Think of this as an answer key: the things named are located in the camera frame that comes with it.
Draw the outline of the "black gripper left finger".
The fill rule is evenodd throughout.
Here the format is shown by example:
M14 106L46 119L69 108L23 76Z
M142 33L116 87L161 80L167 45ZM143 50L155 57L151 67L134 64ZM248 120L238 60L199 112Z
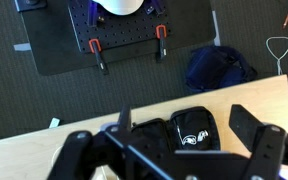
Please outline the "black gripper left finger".
M104 131L70 133L47 180L91 180L100 166L108 166L123 180L170 180L164 161L168 155L148 138L131 133L131 108L124 106L117 123Z

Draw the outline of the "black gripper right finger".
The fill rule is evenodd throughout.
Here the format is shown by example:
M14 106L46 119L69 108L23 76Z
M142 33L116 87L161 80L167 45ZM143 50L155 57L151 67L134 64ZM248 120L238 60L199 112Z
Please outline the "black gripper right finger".
M251 153L243 172L248 180L279 180L288 165L288 133L280 126L262 123L245 107L231 106L229 127Z

